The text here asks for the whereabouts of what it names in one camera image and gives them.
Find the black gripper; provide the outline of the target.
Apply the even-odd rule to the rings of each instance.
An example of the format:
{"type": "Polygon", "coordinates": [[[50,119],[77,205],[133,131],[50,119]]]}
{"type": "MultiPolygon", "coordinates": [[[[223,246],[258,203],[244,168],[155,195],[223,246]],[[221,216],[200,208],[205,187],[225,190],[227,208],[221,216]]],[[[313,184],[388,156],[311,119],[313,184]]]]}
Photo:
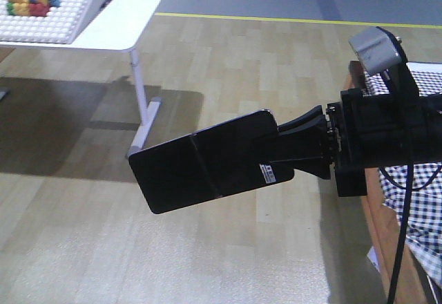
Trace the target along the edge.
{"type": "MultiPolygon", "coordinates": [[[[364,95],[359,88],[340,93],[340,101],[328,104],[329,119],[336,130],[339,148],[334,153],[334,174],[340,197],[367,194],[365,170],[404,165],[409,153],[399,103],[390,94],[364,95]]],[[[278,134],[327,134],[327,120],[321,105],[278,126],[278,134]]],[[[331,179],[330,163],[324,158],[274,160],[273,163],[331,179]]]]}

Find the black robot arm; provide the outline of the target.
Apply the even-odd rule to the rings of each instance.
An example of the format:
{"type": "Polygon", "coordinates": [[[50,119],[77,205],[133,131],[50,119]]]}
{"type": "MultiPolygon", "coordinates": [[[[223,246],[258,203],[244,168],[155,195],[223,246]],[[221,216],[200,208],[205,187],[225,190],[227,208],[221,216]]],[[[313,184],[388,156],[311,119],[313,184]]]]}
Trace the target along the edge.
{"type": "Polygon", "coordinates": [[[268,160],[322,179],[340,197],[367,193],[369,168],[441,161],[441,96],[365,96],[352,88],[278,127],[268,160]]]}

